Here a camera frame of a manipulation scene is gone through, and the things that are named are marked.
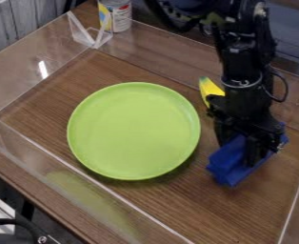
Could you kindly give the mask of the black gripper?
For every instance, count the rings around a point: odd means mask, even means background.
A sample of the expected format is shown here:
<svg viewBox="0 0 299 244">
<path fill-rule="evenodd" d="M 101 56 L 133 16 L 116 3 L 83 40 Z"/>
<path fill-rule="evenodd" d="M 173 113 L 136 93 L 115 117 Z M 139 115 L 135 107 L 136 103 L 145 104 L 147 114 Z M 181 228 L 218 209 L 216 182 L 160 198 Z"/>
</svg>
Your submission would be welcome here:
<svg viewBox="0 0 299 244">
<path fill-rule="evenodd" d="M 244 164 L 255 167 L 286 144 L 284 125 L 271 113 L 272 102 L 283 102 L 286 97 L 275 97 L 274 86 L 264 84 L 242 88 L 226 87 L 224 92 L 224 96 L 207 97 L 218 142 L 224 146 L 239 134 L 247 136 Z"/>
</svg>

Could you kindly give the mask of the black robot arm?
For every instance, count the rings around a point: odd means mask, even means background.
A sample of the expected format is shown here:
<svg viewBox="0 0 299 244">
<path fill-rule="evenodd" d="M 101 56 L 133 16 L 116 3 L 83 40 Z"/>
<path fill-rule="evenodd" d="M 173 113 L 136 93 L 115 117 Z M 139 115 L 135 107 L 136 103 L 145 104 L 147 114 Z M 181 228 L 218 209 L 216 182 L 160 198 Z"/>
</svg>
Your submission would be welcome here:
<svg viewBox="0 0 299 244">
<path fill-rule="evenodd" d="M 283 146 L 286 126 L 274 117 L 274 94 L 282 76 L 272 68 L 278 43 L 270 25 L 266 0 L 144 0 L 167 28 L 176 32 L 209 28 L 223 64 L 224 93 L 207 97 L 220 145 L 244 137 L 244 158 L 255 166 Z"/>
</svg>

